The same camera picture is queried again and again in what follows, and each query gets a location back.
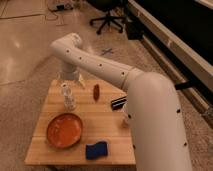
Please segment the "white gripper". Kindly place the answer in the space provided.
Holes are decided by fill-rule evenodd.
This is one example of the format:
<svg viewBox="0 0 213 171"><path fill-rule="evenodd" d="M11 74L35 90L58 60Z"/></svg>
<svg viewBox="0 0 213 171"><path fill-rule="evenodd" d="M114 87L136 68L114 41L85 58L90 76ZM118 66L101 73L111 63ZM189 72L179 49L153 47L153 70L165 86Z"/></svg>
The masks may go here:
<svg viewBox="0 0 213 171"><path fill-rule="evenodd" d="M68 63L61 63L59 68L58 82L62 84L66 81L74 81L83 89L86 88L84 78L78 70L78 67Z"/></svg>

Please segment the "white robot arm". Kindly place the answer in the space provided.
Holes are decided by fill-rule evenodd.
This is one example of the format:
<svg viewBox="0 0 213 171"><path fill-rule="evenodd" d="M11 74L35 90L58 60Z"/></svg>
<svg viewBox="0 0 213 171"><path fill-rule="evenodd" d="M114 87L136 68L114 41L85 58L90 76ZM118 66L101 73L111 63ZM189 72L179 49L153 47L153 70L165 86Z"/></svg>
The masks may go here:
<svg viewBox="0 0 213 171"><path fill-rule="evenodd" d="M137 171L193 171L180 101L170 79L88 53L76 33L53 41L51 51L65 63L66 72L80 67L126 92Z"/></svg>

